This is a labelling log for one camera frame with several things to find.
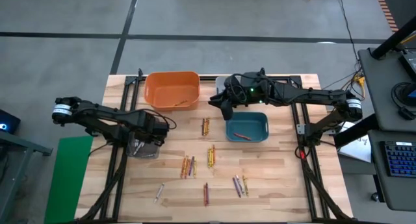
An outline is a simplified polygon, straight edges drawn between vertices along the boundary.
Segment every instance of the blue bowl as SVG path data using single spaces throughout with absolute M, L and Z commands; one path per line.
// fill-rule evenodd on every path
M 234 133 L 252 140 L 245 140 Z M 262 142 L 268 138 L 267 117 L 260 112 L 234 112 L 233 117 L 226 123 L 226 134 L 232 142 Z

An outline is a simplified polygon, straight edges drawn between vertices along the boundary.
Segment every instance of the black keyboard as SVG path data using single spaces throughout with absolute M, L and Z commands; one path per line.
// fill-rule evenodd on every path
M 384 148 L 389 176 L 416 178 L 416 142 L 380 143 Z

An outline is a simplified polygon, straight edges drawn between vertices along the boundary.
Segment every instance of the wooden tabletop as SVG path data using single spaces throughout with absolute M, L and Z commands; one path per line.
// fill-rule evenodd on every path
M 301 77 L 304 87 L 320 89 L 317 75 Z M 104 106 L 120 107 L 124 80 L 125 75 L 109 76 L 102 103 Z M 144 101 L 143 87 L 142 82 L 136 108 L 151 108 Z M 177 129 L 168 133 L 158 159 L 128 159 L 119 221 L 310 221 L 302 168 L 300 160 L 294 156 L 297 141 L 291 108 L 272 105 L 238 107 L 237 111 L 265 113 L 270 134 L 261 143 L 229 142 L 221 111 L 207 102 L 214 94 L 215 83 L 201 81 L 197 110 L 163 113 L 176 121 Z M 326 115 L 325 106 L 307 107 L 311 122 Z M 201 136 L 202 119 L 207 117 L 211 118 L 210 131 L 208 136 Z M 96 138 L 92 148 L 104 143 L 103 138 Z M 214 168 L 208 168 L 207 150 L 212 145 L 216 147 L 216 164 Z M 343 212 L 352 216 L 335 148 L 322 144 L 317 147 L 317 154 L 325 188 Z M 91 155 L 75 217 L 84 215 L 103 191 L 110 155 L 111 146 Z M 185 155 L 195 156 L 198 161 L 196 179 L 180 179 Z M 240 178 L 243 175 L 248 178 L 249 197 L 237 196 L 232 181 L 236 174 Z M 163 182 L 166 185 L 161 198 L 153 204 Z M 203 184 L 206 182 L 211 202 L 207 207 L 203 203 Z M 318 216 L 322 217 L 316 190 L 314 197 Z M 112 199 L 109 208 L 112 210 Z

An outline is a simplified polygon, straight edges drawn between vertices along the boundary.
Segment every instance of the green board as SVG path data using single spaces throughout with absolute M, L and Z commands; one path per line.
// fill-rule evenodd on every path
M 64 138 L 59 141 L 45 223 L 73 220 L 91 145 L 91 136 Z

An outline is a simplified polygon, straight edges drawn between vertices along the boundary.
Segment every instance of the gray floor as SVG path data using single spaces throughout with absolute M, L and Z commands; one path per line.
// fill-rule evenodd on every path
M 0 31 L 121 33 L 131 0 L 0 0 Z M 391 31 L 377 0 L 344 0 L 352 36 L 386 39 Z M 138 0 L 130 34 L 348 38 L 339 0 Z M 118 40 L 0 37 L 0 108 L 22 119 L 18 134 L 56 148 L 83 128 L 52 124 L 56 97 L 100 102 Z M 357 49 L 377 45 L 357 44 Z M 194 70 L 318 73 L 322 86 L 354 71 L 350 44 L 128 40 L 119 74 Z M 340 88 L 340 82 L 332 88 Z M 369 98 L 365 115 L 372 113 Z M 41 223 L 55 153 L 31 162 L 14 219 Z M 369 201 L 372 178 L 345 175 L 356 218 L 414 223 L 416 214 Z

